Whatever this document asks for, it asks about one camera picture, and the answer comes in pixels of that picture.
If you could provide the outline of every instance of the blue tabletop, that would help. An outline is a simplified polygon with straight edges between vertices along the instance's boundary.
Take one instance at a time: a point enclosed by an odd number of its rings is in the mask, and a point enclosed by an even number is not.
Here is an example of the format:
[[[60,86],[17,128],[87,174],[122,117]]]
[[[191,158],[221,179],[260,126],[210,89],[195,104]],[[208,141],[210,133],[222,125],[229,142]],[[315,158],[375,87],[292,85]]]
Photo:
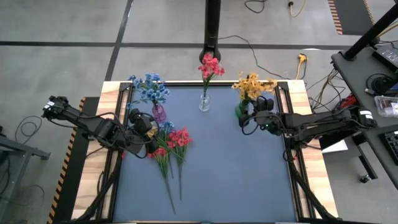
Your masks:
[[[199,110],[202,87],[169,87],[164,108],[176,127],[187,127],[193,143],[182,171],[179,198],[177,164],[172,158],[174,179],[169,182],[173,213],[159,166],[153,159],[127,153],[121,168],[114,222],[294,222],[296,221],[290,177],[281,136],[257,130],[245,136],[234,107],[238,92],[230,87],[210,87],[211,108]],[[267,98],[273,95],[264,94]],[[151,113],[151,104],[140,103]],[[251,122],[245,129],[255,127]]]

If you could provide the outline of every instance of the pink vase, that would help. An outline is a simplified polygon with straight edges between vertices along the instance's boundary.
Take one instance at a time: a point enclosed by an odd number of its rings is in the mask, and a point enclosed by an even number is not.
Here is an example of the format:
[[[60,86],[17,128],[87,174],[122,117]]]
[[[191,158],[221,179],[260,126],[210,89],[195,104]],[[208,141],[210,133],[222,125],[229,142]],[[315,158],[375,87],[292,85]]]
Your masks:
[[[152,113],[158,123],[162,123],[167,119],[166,111],[162,105],[154,105],[152,108]]]

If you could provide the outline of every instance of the caster wheel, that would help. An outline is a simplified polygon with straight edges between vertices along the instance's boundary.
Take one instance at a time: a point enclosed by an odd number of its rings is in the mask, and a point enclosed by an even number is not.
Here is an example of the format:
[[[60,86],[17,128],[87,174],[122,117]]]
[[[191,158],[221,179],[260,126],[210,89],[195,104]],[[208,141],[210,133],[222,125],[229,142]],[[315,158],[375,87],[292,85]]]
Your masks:
[[[366,175],[361,176],[359,181],[361,181],[362,183],[367,183],[369,180],[371,180],[371,178],[369,175],[366,174]]]

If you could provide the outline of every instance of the gray floor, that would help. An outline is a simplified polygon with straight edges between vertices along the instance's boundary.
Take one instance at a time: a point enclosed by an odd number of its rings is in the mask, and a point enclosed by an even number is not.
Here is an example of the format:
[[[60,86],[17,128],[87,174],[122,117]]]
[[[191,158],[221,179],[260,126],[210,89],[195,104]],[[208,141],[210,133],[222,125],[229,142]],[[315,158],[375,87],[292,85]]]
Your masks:
[[[295,0],[299,6],[302,0]],[[368,0],[375,19],[393,0]],[[27,0],[0,1],[0,40],[47,42],[114,42],[127,0]],[[261,14],[244,7],[243,0],[226,0],[221,7],[220,37],[240,35],[253,44],[350,45],[357,36],[336,33],[327,1],[307,0],[303,13],[290,18],[287,1],[268,0]],[[204,0],[135,0],[129,14],[123,42],[202,43]],[[260,4],[252,5],[256,9]],[[398,39],[398,29],[384,40]],[[237,38],[220,43],[245,44]],[[159,72],[166,80],[198,80],[200,49],[122,48],[112,80],[128,75]],[[297,55],[308,56],[307,86],[327,75],[330,56],[337,50],[256,50],[259,64],[272,72],[293,78]],[[84,96],[98,96],[105,78],[112,48],[100,47],[0,47],[0,125],[13,136],[20,120],[41,115],[50,95],[65,95],[77,106]],[[236,79],[240,71],[258,72],[262,79],[275,78],[256,67],[249,49],[221,49],[224,80]],[[336,85],[345,86],[336,79]],[[322,84],[308,91],[316,96]],[[342,93],[346,97],[349,90]],[[323,102],[336,95],[325,90]],[[37,189],[21,188],[16,199],[32,202],[28,207],[11,205],[8,220],[44,223],[65,156],[70,130],[44,121],[41,130],[28,143],[51,152],[49,161],[33,158],[22,186],[39,184],[46,192],[41,204]],[[360,184],[364,174],[357,159],[335,163],[325,156],[332,191],[340,216],[347,220],[396,223],[398,191],[381,168],[369,147],[364,146],[379,179]]]

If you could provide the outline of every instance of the keyboard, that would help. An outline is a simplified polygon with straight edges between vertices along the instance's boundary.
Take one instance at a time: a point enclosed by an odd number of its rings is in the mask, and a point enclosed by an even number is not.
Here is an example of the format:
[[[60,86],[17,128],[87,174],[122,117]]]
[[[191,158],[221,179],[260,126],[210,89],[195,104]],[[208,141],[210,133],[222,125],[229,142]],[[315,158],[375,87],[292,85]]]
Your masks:
[[[379,137],[392,157],[392,160],[398,166],[398,131],[380,134]]]

